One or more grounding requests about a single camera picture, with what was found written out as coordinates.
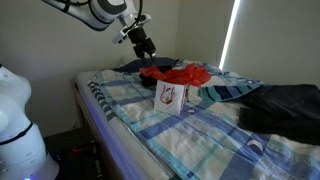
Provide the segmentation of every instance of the blue checkered blanket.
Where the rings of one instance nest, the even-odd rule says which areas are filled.
[[[188,63],[179,60],[175,68]],[[219,85],[259,83],[205,63],[196,65],[205,67]],[[179,116],[156,111],[155,91],[140,82],[139,73],[104,70],[91,86],[102,92],[102,108],[111,108],[180,178],[320,179],[319,146],[240,129],[238,104],[186,101]]]

